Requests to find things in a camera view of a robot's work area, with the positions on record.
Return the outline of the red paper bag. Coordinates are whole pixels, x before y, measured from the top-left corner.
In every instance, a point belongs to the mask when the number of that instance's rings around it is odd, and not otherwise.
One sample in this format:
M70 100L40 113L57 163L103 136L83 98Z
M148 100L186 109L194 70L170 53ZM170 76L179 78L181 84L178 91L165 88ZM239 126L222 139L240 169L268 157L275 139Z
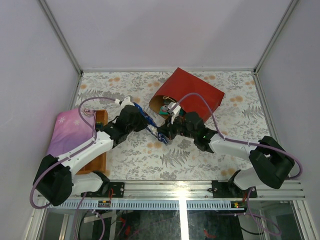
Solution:
M221 104L225 93L191 73L177 68L149 101L155 113L165 105L164 97L175 102L186 112L196 112L204 122Z

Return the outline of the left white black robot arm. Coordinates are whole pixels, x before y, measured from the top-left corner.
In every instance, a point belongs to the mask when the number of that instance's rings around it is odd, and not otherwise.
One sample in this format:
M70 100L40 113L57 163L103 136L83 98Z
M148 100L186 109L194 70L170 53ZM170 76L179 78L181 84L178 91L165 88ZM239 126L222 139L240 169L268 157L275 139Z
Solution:
M122 142L132 132L144 130L148 120L134 105L126 105L119 116L95 132L94 137L57 157L48 154L38 168L32 190L38 191L49 204L59 206L72 195L105 197L110 193L110 180L94 170L78 172L96 157Z

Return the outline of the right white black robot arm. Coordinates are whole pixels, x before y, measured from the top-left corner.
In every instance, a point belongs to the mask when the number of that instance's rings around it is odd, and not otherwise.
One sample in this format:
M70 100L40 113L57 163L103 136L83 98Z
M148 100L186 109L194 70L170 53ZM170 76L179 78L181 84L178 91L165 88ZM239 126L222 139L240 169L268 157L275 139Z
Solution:
M237 170L226 184L226 191L236 198L247 195L250 188L258 185L279 189L295 165L293 158L272 137L264 136L257 142L228 140L220 136L217 130L208 128L196 112L175 118L170 116L157 131L169 140L176 136L191 138L202 152L249 161L252 166Z

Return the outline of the blue chips bag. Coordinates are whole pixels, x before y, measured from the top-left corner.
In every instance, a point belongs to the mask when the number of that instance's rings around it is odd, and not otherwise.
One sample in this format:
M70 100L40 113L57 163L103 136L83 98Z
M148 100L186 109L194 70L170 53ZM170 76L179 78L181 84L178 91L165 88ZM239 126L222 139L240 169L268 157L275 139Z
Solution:
M167 145L169 143L168 139L164 134L158 132L158 126L155 121L143 110L143 108L136 102L133 103L135 107L137 107L142 114L142 116L146 119L148 126L146 127L147 131L154 136L159 142Z

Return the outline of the green Fox's candy bag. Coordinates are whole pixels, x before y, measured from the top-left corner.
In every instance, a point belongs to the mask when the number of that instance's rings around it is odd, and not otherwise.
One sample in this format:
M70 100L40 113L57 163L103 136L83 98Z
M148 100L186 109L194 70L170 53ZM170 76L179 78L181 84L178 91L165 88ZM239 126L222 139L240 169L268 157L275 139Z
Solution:
M167 118L168 115L170 114L168 105L165 104L165 105L161 106L159 111L158 111L158 114L163 118Z

